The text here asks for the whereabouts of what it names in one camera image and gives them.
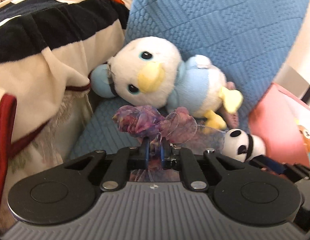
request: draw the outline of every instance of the panda head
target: panda head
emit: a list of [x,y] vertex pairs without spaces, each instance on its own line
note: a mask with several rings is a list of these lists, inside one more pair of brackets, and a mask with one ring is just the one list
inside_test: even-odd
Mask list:
[[249,161],[258,155],[265,155],[265,144],[258,136],[232,129],[225,134],[222,154],[240,162]]

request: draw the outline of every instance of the plush duck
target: plush duck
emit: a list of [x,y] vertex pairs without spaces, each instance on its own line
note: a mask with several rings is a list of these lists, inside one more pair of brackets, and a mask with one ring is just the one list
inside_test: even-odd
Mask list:
[[235,114],[243,96],[233,89],[221,70],[203,55],[186,62],[171,42],[145,37],[127,44],[108,64],[91,73],[92,89],[104,98],[115,95],[135,106],[166,106],[168,112],[186,107],[197,118],[207,118],[205,125],[225,129],[226,122],[215,113]]

